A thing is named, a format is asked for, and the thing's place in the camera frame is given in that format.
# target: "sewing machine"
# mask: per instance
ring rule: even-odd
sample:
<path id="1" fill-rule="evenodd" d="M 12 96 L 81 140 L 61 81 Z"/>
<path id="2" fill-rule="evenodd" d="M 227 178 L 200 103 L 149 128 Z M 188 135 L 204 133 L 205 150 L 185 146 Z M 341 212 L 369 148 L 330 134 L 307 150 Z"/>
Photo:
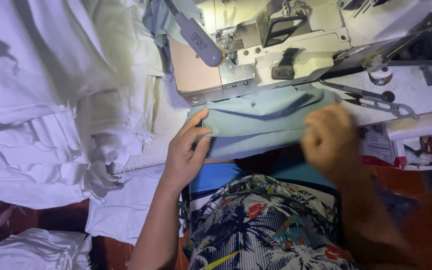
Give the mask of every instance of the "sewing machine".
<path id="1" fill-rule="evenodd" d="M 196 6 L 224 61 L 209 67 L 189 45 L 168 38 L 178 93 L 191 106 L 364 70 L 385 84 L 389 67 L 398 65 L 420 66 L 432 85 L 432 58 L 394 60 L 432 33 L 432 0 L 203 0 Z"/>

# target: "white cloth pile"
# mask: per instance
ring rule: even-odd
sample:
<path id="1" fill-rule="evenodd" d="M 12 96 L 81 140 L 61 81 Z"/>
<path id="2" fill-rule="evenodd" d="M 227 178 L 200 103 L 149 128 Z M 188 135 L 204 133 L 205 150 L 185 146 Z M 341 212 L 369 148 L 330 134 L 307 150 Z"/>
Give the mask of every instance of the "white cloth pile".
<path id="1" fill-rule="evenodd" d="M 147 3 L 0 1 L 0 200 L 44 209 L 121 189 L 152 140 L 158 48 Z"/>
<path id="2" fill-rule="evenodd" d="M 91 236 L 29 229 L 0 242 L 0 269 L 90 270 Z"/>
<path id="3" fill-rule="evenodd" d="M 108 193 L 105 204 L 89 203 L 86 232 L 135 245 L 163 170 L 160 165 L 116 174 L 128 182 L 123 189 Z M 183 237 L 184 220 L 179 219 L 179 224 L 179 236 Z"/>

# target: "right hand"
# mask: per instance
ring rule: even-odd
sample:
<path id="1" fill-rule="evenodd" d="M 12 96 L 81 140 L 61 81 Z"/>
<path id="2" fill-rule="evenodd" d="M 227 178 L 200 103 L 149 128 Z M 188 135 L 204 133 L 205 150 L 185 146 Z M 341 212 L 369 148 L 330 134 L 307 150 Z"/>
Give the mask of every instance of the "right hand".
<path id="1" fill-rule="evenodd" d="M 306 161 L 323 176 L 338 182 L 354 174 L 356 168 L 363 168 L 356 128 L 343 107 L 333 103 L 312 111 L 304 124 L 301 148 Z"/>

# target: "cable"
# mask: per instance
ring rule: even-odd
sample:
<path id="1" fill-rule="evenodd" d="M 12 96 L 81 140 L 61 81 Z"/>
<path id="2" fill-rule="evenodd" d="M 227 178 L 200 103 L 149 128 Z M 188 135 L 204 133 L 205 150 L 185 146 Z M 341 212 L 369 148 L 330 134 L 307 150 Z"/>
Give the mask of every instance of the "cable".
<path id="1" fill-rule="evenodd" d="M 166 3 L 167 7 L 169 8 L 169 10 L 171 11 L 171 13 L 173 15 L 176 16 L 179 13 L 179 10 L 174 5 L 173 1 L 171 1 L 171 0 L 164 0 L 164 2 Z"/>

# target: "left hand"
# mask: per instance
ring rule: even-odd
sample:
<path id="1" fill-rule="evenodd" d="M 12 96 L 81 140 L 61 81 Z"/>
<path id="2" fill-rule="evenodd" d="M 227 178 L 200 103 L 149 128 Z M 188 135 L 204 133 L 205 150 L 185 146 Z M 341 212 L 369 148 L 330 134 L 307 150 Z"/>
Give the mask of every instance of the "left hand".
<path id="1" fill-rule="evenodd" d="M 211 143 L 211 137 L 204 136 L 213 131 L 195 126 L 205 119 L 208 113 L 207 109 L 203 109 L 193 115 L 169 143 L 166 165 L 161 177 L 166 187 L 181 192 L 201 170 Z M 197 139 L 200 140 L 193 151 L 192 147 Z"/>

